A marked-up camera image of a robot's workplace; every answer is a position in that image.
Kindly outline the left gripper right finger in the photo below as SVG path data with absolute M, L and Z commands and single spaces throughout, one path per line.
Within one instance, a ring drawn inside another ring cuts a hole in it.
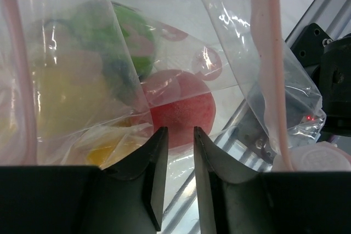
M 259 173 L 194 128 L 202 233 L 350 233 L 348 172 Z

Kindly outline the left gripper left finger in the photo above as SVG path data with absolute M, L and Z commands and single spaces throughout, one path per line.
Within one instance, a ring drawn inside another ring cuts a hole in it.
M 168 129 L 114 165 L 1 168 L 1 233 L 156 233 Z

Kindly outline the pink fake peach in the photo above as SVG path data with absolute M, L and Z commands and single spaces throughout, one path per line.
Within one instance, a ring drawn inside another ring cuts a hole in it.
M 211 132 L 216 104 L 206 83 L 182 70 L 162 70 L 141 83 L 154 129 L 167 127 L 173 149 L 193 142 L 194 127 Z

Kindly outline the clear zip top bag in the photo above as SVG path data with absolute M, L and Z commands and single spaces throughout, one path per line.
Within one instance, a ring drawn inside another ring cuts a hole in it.
M 280 0 L 1 0 L 1 233 L 350 233 L 350 155 Z

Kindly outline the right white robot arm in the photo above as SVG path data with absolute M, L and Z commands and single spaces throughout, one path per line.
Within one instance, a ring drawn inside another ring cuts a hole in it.
M 326 113 L 323 131 L 350 136 L 350 34 L 324 48 L 313 80 Z

